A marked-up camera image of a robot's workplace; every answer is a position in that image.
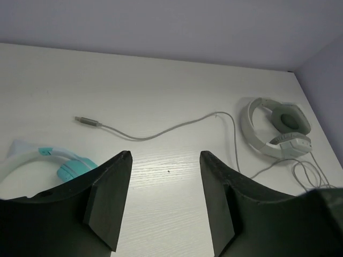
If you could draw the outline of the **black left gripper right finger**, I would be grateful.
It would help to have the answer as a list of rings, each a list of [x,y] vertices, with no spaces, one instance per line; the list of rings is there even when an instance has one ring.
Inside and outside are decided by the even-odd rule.
[[[215,256],[342,256],[342,189],[292,196],[209,151],[199,162]]]

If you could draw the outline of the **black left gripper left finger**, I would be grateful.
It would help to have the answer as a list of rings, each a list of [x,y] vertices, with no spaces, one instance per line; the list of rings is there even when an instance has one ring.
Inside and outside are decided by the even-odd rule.
[[[123,151],[62,185],[1,201],[1,256],[110,256],[132,170]]]

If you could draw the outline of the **teal white cat-ear headphones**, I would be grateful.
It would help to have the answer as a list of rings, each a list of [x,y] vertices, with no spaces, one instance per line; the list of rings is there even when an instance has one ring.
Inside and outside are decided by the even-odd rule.
[[[44,146],[27,141],[13,140],[7,156],[1,162],[1,181],[17,169],[36,163],[53,171],[63,183],[69,182],[87,172],[95,169],[98,165],[86,157],[61,147]]]

